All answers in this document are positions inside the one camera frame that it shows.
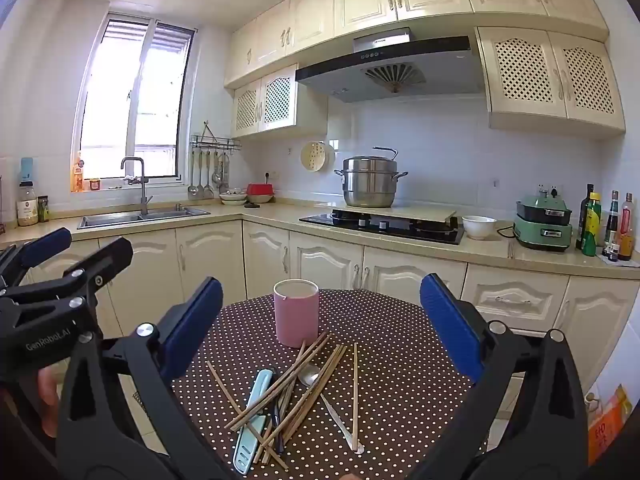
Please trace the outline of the person's left hand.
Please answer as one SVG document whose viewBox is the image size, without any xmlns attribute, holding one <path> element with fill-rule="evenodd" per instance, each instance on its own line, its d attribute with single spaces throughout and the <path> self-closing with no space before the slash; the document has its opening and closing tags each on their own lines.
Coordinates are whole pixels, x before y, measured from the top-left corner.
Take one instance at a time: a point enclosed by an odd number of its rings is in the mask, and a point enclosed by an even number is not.
<svg viewBox="0 0 640 480">
<path fill-rule="evenodd" d="M 58 434 L 58 408 L 60 398 L 56 390 L 54 370 L 48 366 L 38 372 L 37 388 L 41 401 L 40 417 L 43 432 L 50 438 Z"/>
</svg>

